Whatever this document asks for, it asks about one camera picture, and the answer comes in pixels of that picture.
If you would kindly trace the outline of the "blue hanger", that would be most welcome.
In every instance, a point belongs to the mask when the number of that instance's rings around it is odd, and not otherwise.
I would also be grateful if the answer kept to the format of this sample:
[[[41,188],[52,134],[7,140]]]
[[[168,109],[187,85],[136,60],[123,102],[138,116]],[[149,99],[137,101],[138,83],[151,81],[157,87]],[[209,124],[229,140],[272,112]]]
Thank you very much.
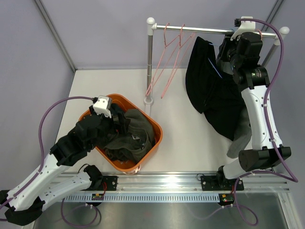
[[[231,38],[232,34],[235,32],[235,29],[230,28],[231,33],[230,34],[225,34],[224,38]],[[212,69],[216,72],[216,74],[221,78],[221,79],[233,79],[233,75],[227,74],[222,72],[219,67],[216,65],[216,58],[219,53],[219,46],[222,44],[215,44],[211,41],[208,41],[208,57],[207,60],[210,63]]]

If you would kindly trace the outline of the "olive green shorts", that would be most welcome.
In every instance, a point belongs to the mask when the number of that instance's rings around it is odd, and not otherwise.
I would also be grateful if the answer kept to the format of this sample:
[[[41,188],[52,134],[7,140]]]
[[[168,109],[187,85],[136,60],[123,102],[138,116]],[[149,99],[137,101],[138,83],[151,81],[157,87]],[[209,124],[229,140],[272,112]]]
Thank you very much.
[[[108,134],[97,147],[111,160],[140,162],[154,146],[153,126],[138,109],[129,109],[124,116],[130,120],[126,134]]]

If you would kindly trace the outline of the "black shorts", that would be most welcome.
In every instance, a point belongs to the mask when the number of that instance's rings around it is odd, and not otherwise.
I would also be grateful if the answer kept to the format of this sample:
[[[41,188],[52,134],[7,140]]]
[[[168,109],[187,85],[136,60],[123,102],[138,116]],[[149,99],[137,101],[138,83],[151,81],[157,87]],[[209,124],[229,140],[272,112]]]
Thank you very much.
[[[244,101],[233,79],[221,79],[207,57],[208,41],[197,37],[186,70],[186,92],[215,131],[233,141]]]

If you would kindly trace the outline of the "navy blue shorts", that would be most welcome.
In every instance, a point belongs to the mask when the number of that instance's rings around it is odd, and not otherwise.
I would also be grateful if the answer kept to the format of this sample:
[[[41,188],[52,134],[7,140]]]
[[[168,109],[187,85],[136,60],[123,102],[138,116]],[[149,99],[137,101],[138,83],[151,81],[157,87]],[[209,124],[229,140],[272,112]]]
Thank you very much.
[[[112,103],[112,104],[111,104],[110,111],[111,111],[112,114],[113,114],[115,111],[116,111],[116,112],[124,112],[124,111],[119,107],[119,105],[116,104],[116,103]]]

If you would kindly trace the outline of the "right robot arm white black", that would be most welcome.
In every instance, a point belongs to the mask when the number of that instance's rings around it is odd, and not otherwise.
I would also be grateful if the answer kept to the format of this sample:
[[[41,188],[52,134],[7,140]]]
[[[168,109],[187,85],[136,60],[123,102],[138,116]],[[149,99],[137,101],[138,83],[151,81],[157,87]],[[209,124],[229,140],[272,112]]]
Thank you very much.
[[[253,31],[226,36],[220,47],[219,60],[229,62],[233,79],[244,100],[252,132],[252,149],[241,150],[238,158],[218,169],[216,185],[229,188],[247,172],[273,168],[291,156],[277,132],[270,96],[267,70],[259,65],[263,42]]]

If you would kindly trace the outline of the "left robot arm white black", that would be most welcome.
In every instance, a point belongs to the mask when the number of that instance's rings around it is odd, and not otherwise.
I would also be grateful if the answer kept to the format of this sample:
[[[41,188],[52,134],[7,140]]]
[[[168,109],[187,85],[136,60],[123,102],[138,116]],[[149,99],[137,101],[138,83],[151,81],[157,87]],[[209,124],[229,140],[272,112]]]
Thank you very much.
[[[0,192],[1,206],[8,209],[5,221],[25,226],[37,218],[53,203],[79,190],[98,190],[105,187],[103,175],[95,165],[88,165],[73,178],[50,186],[62,172],[87,156],[97,145],[105,143],[111,134],[125,134],[130,119],[124,113],[112,117],[89,114],[61,137],[50,149],[43,163],[21,184]]]

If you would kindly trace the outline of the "grey shorts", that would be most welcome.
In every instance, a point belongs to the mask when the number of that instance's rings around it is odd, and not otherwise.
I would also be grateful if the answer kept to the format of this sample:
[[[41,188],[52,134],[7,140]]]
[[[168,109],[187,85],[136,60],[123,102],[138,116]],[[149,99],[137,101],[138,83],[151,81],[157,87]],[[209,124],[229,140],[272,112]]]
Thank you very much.
[[[252,137],[252,130],[247,108],[244,107],[237,122],[237,127],[234,132],[234,139],[231,143],[227,156],[229,158],[237,158],[240,151],[245,150]]]

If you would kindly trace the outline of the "orange plastic basket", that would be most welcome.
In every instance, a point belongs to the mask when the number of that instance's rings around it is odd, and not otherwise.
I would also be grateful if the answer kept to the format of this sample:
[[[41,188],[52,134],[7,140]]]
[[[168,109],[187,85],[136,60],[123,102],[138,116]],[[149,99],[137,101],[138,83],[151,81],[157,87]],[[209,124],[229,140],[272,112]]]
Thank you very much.
[[[95,147],[95,150],[99,152],[99,154],[116,170],[123,172],[124,174],[136,174],[140,171],[140,169],[149,161],[149,159],[157,152],[159,144],[163,138],[163,131],[161,126],[155,122],[151,117],[149,117],[143,110],[134,105],[131,101],[129,101],[126,97],[120,94],[109,94],[107,95],[112,99],[113,103],[116,103],[123,111],[127,111],[128,109],[138,109],[145,118],[152,125],[154,136],[155,136],[155,144],[152,149],[139,161],[139,163],[134,163],[132,161],[124,161],[121,162],[119,160],[111,161],[110,158],[106,155],[105,151],[100,147]]]

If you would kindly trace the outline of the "metal clothes rack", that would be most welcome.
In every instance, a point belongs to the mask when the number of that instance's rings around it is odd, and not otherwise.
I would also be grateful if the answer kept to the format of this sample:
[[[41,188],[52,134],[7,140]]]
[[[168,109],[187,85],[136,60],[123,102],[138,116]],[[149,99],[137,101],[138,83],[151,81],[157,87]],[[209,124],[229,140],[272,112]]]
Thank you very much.
[[[262,32],[263,37],[267,38],[273,38],[274,43],[272,47],[269,50],[269,53],[265,57],[263,61],[263,65],[267,65],[269,63],[270,58],[274,54],[275,50],[278,46],[281,47],[281,50],[284,50],[284,38],[286,35],[290,32],[290,29],[288,27],[282,27],[280,30],[276,30],[271,24],[262,21],[253,19],[255,23],[263,24],[269,28],[271,28],[274,33],[267,33]],[[166,31],[178,31],[180,32],[181,26],[170,26],[169,24],[166,25],[160,25],[155,22],[155,19],[153,17],[149,17],[146,20],[147,23],[147,75],[146,75],[146,93],[144,98],[144,104],[147,106],[151,106],[153,104],[152,99],[152,83],[155,81],[154,77],[152,76],[152,59],[153,59],[153,35],[155,30],[163,30],[163,32]],[[196,28],[196,27],[184,27],[184,32],[194,32],[194,33],[210,33],[210,34],[230,34],[230,29],[212,29],[212,28]]]

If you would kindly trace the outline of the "aluminium mounting rail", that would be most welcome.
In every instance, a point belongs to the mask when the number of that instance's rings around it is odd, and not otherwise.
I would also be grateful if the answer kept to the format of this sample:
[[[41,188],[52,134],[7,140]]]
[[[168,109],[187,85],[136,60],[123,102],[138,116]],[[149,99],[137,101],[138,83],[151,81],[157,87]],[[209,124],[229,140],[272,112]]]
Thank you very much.
[[[201,173],[106,173],[106,176],[117,176],[118,193],[194,193],[201,192],[199,178]],[[268,174],[251,175],[243,178],[244,190],[239,193],[289,193],[288,182]]]

